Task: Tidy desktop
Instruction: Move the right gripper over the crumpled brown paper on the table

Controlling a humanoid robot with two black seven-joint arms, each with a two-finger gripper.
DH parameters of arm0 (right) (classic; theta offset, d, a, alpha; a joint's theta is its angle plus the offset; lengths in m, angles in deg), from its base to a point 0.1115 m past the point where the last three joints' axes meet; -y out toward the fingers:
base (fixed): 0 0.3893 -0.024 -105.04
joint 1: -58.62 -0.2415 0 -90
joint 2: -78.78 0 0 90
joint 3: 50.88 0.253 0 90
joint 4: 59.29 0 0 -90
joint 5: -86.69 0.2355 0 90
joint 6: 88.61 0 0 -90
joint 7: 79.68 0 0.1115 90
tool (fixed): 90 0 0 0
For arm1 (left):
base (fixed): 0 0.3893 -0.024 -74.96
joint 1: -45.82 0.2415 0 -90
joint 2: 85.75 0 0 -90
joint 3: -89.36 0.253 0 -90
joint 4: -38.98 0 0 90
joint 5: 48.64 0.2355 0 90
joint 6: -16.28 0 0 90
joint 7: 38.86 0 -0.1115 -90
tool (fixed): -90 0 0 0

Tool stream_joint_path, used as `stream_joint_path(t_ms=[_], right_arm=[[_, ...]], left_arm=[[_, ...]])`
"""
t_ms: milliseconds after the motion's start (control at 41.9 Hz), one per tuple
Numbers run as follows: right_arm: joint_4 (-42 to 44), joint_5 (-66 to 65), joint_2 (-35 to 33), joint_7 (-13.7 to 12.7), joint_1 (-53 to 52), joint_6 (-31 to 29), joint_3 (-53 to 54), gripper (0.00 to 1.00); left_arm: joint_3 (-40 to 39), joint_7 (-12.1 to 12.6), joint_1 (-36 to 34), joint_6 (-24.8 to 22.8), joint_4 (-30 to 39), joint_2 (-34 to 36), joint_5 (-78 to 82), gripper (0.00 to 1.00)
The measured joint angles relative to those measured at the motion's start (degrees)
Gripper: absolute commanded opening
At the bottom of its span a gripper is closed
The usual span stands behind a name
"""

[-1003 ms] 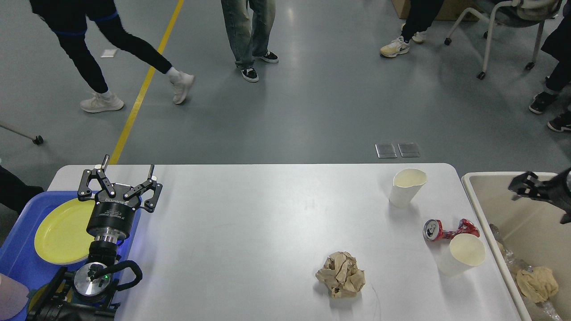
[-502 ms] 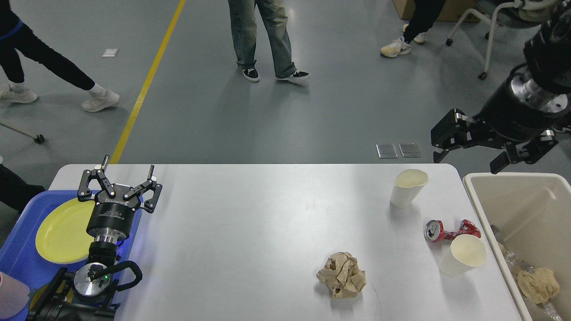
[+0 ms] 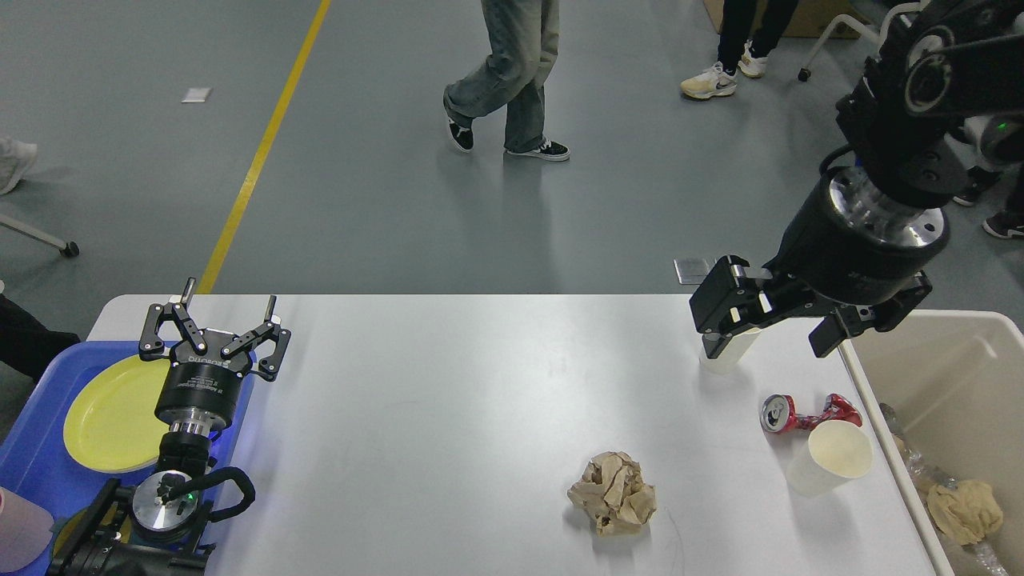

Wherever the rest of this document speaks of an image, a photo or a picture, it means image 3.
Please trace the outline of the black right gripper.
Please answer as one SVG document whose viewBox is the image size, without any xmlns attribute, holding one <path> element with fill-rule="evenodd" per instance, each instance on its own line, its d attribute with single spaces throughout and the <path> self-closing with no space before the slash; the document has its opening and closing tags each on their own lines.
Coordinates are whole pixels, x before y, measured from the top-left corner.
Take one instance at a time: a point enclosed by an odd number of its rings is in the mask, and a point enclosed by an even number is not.
<svg viewBox="0 0 1024 576">
<path fill-rule="evenodd" d="M 824 311 L 808 337 L 817 358 L 867 330 L 892 331 L 931 295 L 924 268 L 949 240 L 942 209 L 896 202 L 863 169 L 830 169 L 765 269 L 723 256 L 691 295 L 703 356 L 717 360 L 740 335 L 802 310 Z"/>
</svg>

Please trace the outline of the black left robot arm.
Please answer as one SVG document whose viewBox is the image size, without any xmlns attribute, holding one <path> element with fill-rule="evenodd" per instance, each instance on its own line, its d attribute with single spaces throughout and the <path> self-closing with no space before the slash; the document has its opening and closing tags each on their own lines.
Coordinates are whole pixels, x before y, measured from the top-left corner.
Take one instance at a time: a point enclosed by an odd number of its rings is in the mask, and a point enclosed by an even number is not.
<svg viewBox="0 0 1024 576">
<path fill-rule="evenodd" d="M 214 440 L 234 423 L 245 380 L 274 382 L 291 331 L 268 298 L 266 314 L 244 333 L 201 328 L 190 316 L 195 280 L 178 298 L 147 311 L 138 357 L 169 361 L 154 416 L 167 426 L 156 466 L 141 482 L 106 481 L 56 541 L 49 575 L 202 575 L 215 544 L 212 522 L 245 513 L 256 499 L 248 474 L 220 466 Z"/>
</svg>

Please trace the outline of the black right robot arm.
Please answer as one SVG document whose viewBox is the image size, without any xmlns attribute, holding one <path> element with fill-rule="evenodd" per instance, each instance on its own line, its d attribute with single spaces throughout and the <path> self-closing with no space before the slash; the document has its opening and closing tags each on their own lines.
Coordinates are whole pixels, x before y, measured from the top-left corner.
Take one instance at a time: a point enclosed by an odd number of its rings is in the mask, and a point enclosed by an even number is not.
<svg viewBox="0 0 1024 576">
<path fill-rule="evenodd" d="M 950 239 L 943 207 L 966 184 L 952 122 L 988 161 L 1022 160 L 1021 19 L 1020 1 L 932 1 L 886 37 L 835 106 L 858 164 L 824 160 L 774 258 L 724 256 L 691 295 L 707 358 L 736 362 L 746 332 L 786 318 L 819 318 L 809 340 L 823 358 L 922 302 L 924 269 Z"/>
</svg>

